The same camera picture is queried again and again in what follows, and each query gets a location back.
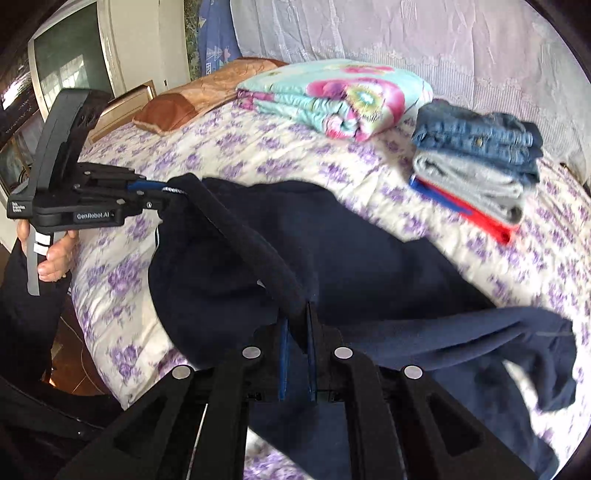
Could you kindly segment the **dark left sleeve forearm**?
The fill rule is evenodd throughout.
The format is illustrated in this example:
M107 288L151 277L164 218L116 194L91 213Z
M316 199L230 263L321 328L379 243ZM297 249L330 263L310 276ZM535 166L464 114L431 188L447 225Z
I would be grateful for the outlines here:
M25 254L14 244L1 285L1 377L21 390L42 383L51 366L51 348L66 301L71 276L27 289Z

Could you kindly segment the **left hand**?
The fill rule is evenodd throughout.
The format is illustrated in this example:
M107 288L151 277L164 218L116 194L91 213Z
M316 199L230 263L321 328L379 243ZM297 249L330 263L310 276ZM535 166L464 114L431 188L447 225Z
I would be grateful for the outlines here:
M37 266L40 281L57 282L66 276L73 264L78 239L78 232L71 230L48 249L45 260Z

